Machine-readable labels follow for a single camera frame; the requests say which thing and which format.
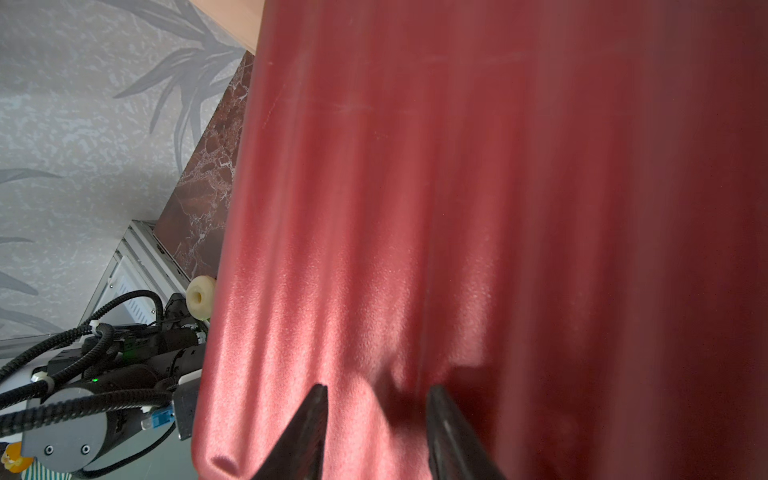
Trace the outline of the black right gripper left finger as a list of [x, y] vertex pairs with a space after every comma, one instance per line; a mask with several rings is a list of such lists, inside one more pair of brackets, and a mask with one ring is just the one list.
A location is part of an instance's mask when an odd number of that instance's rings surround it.
[[328, 387], [315, 384], [252, 479], [321, 479], [328, 415]]

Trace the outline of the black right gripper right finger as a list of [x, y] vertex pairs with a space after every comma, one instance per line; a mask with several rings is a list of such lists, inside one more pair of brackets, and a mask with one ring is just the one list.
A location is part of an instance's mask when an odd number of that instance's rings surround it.
[[505, 479], [442, 385], [427, 394], [426, 431], [434, 479]]

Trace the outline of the red ribbed hardshell suitcase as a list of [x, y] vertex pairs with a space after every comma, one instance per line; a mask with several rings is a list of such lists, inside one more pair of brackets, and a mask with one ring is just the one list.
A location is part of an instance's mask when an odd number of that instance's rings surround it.
[[763, 1], [269, 1], [192, 452], [428, 478], [767, 475]]

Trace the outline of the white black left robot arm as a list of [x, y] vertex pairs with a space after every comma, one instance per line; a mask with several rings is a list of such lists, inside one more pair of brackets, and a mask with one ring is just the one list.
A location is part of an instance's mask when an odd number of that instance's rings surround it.
[[96, 479], [191, 437], [212, 296], [121, 294], [1, 364], [3, 469]]

